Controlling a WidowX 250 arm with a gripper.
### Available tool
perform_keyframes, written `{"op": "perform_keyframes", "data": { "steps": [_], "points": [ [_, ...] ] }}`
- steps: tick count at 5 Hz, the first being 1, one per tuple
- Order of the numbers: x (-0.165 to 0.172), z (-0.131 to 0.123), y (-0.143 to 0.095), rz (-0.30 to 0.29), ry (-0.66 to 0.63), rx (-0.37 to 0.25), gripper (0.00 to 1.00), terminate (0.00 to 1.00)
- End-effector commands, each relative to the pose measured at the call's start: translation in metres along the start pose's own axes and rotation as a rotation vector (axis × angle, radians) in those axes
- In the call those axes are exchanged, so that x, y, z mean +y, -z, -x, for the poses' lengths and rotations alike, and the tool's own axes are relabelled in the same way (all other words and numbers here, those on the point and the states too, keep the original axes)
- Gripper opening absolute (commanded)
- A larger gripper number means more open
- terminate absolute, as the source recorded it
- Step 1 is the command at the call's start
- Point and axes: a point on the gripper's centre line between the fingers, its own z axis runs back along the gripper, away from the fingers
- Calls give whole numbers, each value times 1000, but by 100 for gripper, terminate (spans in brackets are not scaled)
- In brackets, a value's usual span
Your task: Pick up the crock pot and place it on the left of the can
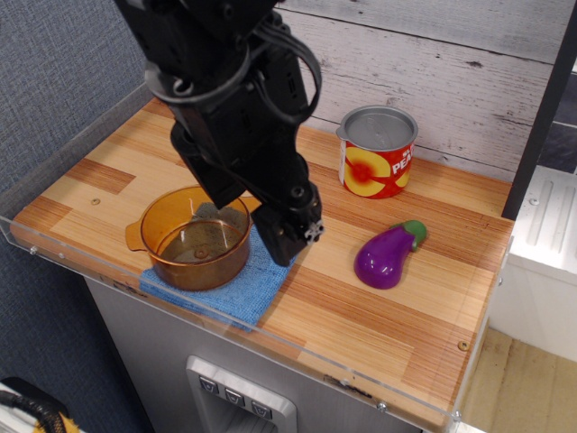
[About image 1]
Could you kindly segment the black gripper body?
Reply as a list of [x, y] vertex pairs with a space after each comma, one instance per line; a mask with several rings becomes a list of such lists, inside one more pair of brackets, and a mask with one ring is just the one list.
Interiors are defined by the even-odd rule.
[[236, 180], [263, 205], [304, 223], [321, 213], [318, 189], [309, 179], [296, 146], [297, 128], [254, 111], [224, 108], [202, 113], [173, 106], [171, 141], [197, 180], [224, 175]]

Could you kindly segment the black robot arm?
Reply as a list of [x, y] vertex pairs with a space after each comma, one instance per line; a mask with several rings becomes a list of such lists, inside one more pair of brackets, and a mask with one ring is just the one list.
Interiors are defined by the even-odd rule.
[[320, 66], [271, 1], [121, 1], [146, 59], [145, 81], [176, 122], [170, 139], [218, 207], [244, 192], [274, 262], [288, 265], [323, 233], [322, 204], [298, 153], [315, 111], [302, 79]]

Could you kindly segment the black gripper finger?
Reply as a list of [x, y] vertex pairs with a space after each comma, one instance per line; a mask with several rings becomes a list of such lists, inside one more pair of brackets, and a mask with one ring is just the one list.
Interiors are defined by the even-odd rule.
[[307, 215], [302, 223], [291, 221], [273, 207], [258, 207], [254, 211], [254, 224], [272, 260], [280, 266], [289, 266], [325, 231], [321, 213], [316, 211]]
[[211, 198], [217, 208], [228, 206], [238, 199], [245, 191], [245, 187], [236, 180], [226, 178], [224, 175], [217, 175], [215, 178], [198, 180], [199, 185]]

